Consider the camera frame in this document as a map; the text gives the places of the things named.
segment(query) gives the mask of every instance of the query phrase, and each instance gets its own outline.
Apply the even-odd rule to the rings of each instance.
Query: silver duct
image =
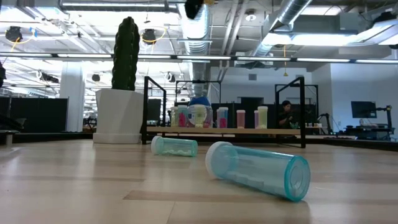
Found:
[[[60,9],[65,11],[121,11],[121,12],[171,12],[179,14],[175,4],[143,4],[134,2],[84,2],[60,0]]]
[[[312,0],[283,0],[282,4],[280,5],[276,20],[266,21],[268,23],[272,23],[272,25],[269,26],[269,30],[283,25],[292,24],[311,2]],[[255,50],[253,50],[251,56],[266,56],[272,47],[273,45],[267,44],[265,36],[262,42],[256,47]]]
[[[207,39],[209,36],[209,8],[202,5],[195,19],[187,18],[183,4],[178,5],[181,13],[181,25],[183,37],[185,39],[193,39],[193,42],[185,42],[185,49],[189,55],[206,55],[208,54],[209,43],[200,42],[198,40]],[[208,64],[203,62],[191,62],[189,64],[189,72],[191,80],[209,80],[210,73],[206,71]],[[208,85],[193,84],[193,94],[195,96],[206,96]]]

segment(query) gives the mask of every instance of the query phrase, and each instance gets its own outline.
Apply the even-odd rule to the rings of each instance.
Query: white cap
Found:
[[[212,144],[209,148],[209,150],[207,150],[206,153],[206,158],[205,158],[205,164],[206,164],[206,170],[207,172],[210,174],[210,176],[212,176],[213,178],[216,177],[216,174],[213,172],[213,169],[211,168],[211,160],[213,158],[213,154],[214,152],[220,147],[220,146],[232,146],[231,143],[229,142],[216,142],[214,144]]]
[[[150,150],[156,155],[156,141],[162,139],[161,136],[155,136],[150,143]]]

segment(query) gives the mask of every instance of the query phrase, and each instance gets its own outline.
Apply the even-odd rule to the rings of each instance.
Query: potted cactus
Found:
[[[116,34],[112,89],[96,92],[98,125],[93,136],[95,143],[135,144],[141,140],[144,95],[135,92],[139,39],[134,19],[125,18]]]

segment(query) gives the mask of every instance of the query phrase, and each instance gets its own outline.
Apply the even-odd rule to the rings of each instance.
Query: computer screen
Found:
[[[352,101],[353,118],[377,118],[376,103],[370,101]]]

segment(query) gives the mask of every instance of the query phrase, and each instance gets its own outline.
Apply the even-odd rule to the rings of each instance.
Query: clear plastic container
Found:
[[[178,126],[181,128],[186,128],[188,126],[188,106],[179,105],[178,106]]]
[[[237,110],[236,111],[236,124],[238,128],[244,128],[244,110]]]
[[[203,128],[203,123],[206,119],[206,107],[205,105],[191,105],[193,107],[192,117],[195,128]]]
[[[170,123],[172,127],[178,127],[178,107],[171,107],[171,118]]]
[[[298,202],[310,186],[310,167],[301,156],[216,142],[206,154],[208,173]]]
[[[206,115],[205,121],[203,122],[204,128],[212,128],[213,127],[213,109],[210,106],[205,106]]]
[[[217,114],[217,128],[227,128],[228,127],[228,108],[220,107],[218,108]]]
[[[155,136],[150,144],[155,155],[197,156],[198,143],[194,140],[171,139]]]
[[[259,106],[259,125],[258,128],[267,129],[267,121],[268,121],[268,107],[267,106]]]
[[[254,111],[254,128],[259,126],[259,111]]]

